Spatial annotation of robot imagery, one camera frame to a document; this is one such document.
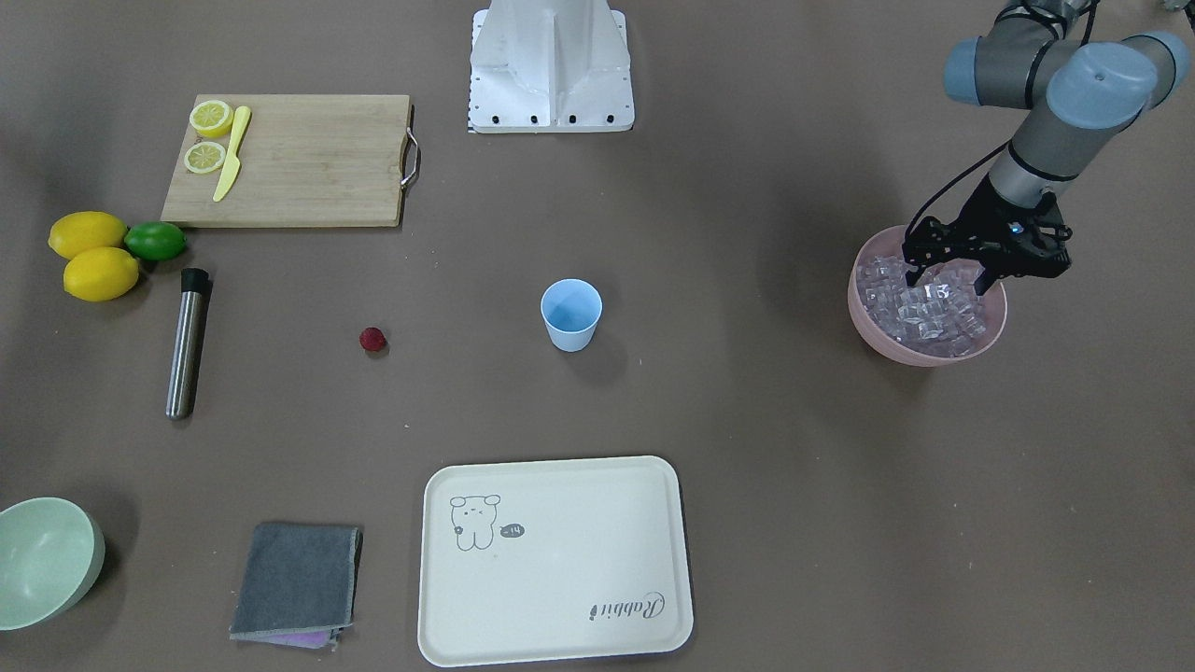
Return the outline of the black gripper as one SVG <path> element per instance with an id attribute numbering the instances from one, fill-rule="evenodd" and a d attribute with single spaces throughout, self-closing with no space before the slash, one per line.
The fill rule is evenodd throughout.
<path id="1" fill-rule="evenodd" d="M 973 280 L 980 300 L 1004 277 L 1055 279 L 1072 264 L 1071 236 L 1058 195 L 1047 191 L 1040 204 L 1024 208 L 1004 200 L 985 177 L 952 222 L 923 216 L 906 230 L 902 287 L 934 285 L 952 259 L 980 263 Z"/>

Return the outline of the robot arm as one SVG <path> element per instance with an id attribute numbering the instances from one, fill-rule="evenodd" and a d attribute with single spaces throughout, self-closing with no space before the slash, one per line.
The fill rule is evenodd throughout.
<path id="1" fill-rule="evenodd" d="M 952 259 L 981 267 L 978 295 L 1005 277 L 1054 279 L 1071 267 L 1072 233 L 1058 200 L 1093 157 L 1145 112 L 1160 106 L 1191 68 L 1173 33 L 1076 41 L 1070 31 L 1092 1 L 1011 1 L 989 33 L 952 47 L 943 73 L 948 98 L 1027 112 L 994 149 L 991 169 L 951 222 L 918 213 L 902 256 L 906 282 Z"/>

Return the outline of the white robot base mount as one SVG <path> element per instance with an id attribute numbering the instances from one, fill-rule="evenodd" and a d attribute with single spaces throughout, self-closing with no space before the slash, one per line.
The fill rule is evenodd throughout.
<path id="1" fill-rule="evenodd" d="M 471 26 L 468 132 L 633 128 L 627 22 L 606 1 L 492 1 Z"/>

